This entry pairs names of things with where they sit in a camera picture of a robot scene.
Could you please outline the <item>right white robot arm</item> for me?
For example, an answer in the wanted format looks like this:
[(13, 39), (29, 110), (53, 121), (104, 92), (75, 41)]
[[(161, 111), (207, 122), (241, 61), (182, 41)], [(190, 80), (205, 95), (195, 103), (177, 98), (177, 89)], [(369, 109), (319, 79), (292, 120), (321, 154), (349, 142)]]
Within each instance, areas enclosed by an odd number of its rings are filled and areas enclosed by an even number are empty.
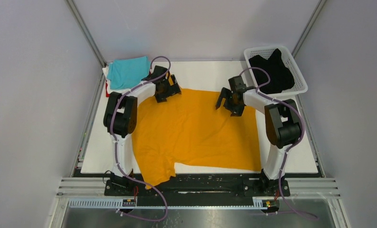
[(216, 108), (223, 106), (232, 116), (241, 116), (249, 106), (264, 114), (270, 151), (260, 178), (253, 186), (256, 191), (270, 196), (283, 185), (288, 149), (304, 135), (296, 102), (292, 99), (281, 101), (254, 86), (246, 86), (241, 76), (232, 77), (228, 82), (230, 88), (221, 89)]

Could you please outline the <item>yellow t-shirt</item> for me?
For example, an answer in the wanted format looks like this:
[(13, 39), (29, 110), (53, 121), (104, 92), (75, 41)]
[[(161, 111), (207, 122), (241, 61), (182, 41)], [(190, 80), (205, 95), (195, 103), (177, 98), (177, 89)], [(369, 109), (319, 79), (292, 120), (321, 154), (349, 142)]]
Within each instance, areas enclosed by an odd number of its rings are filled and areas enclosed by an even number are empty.
[(158, 103), (143, 101), (132, 134), (133, 151), (145, 182), (152, 186), (176, 175), (176, 163), (249, 171), (261, 170), (256, 111), (242, 116), (215, 109), (218, 92), (183, 89)]

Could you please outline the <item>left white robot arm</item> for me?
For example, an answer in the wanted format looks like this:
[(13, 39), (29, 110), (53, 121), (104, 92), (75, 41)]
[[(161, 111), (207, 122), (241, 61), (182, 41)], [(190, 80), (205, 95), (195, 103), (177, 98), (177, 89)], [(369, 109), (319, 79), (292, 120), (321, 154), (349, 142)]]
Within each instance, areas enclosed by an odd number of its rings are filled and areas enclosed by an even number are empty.
[(155, 98), (158, 103), (166, 102), (167, 98), (180, 93), (170, 69), (155, 66), (135, 87), (124, 93), (112, 92), (109, 95), (103, 118), (114, 150), (109, 187), (116, 187), (122, 195), (129, 195), (136, 186), (136, 182), (131, 180), (134, 158), (132, 133), (137, 126), (139, 105), (149, 98)]

